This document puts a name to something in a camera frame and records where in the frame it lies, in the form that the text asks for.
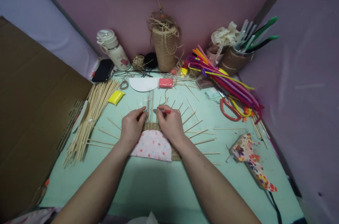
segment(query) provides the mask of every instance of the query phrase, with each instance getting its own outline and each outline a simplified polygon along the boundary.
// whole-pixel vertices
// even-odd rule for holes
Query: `glue gun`
[[[276,192],[277,188],[269,182],[262,165],[259,163],[260,156],[253,152],[253,145],[259,144],[260,143],[252,141],[250,133],[243,134],[230,149],[230,154],[234,155],[236,161],[246,163],[254,178],[263,189]]]

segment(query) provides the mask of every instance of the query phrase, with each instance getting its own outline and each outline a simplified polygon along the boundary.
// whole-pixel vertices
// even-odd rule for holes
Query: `jute twine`
[[[144,71],[145,70],[144,60],[145,60],[145,57],[143,55],[140,55],[140,54],[135,55],[133,59],[133,63],[132,63],[134,69]]]
[[[152,31],[151,37],[159,69],[163,72],[170,72],[174,68],[180,28],[170,16],[165,15],[164,18],[156,19],[154,14],[149,18],[148,26]]]
[[[156,130],[162,133],[158,123],[144,123],[142,131],[146,131],[146,130]],[[182,161],[179,152],[175,149],[175,147],[171,144],[171,142],[169,144],[171,145],[171,149],[172,149],[172,161]]]

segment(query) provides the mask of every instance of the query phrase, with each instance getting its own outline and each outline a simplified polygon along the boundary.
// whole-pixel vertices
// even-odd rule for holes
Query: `marker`
[[[170,113],[171,113],[171,111],[168,110],[168,109],[159,109],[159,110],[160,110],[161,112],[163,112],[163,113],[167,113],[167,114],[170,114]]]

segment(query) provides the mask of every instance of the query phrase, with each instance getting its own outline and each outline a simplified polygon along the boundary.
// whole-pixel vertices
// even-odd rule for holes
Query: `white water bottle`
[[[97,33],[96,38],[96,42],[99,44],[102,52],[110,57],[118,70],[126,71],[129,67],[131,67],[131,63],[126,56],[124,49],[119,44],[117,37],[112,30],[100,30]]]

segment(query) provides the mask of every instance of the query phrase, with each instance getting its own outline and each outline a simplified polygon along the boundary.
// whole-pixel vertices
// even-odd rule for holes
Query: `lavender wall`
[[[264,22],[278,16],[269,33],[280,38],[240,73],[315,223],[339,219],[338,15],[338,0],[278,0]]]
[[[147,19],[159,10],[157,0],[57,0],[88,38],[96,44],[96,32],[111,28],[130,58],[150,51]],[[265,0],[160,0],[165,13],[182,29],[189,51],[206,45],[211,33],[230,21],[253,19]]]

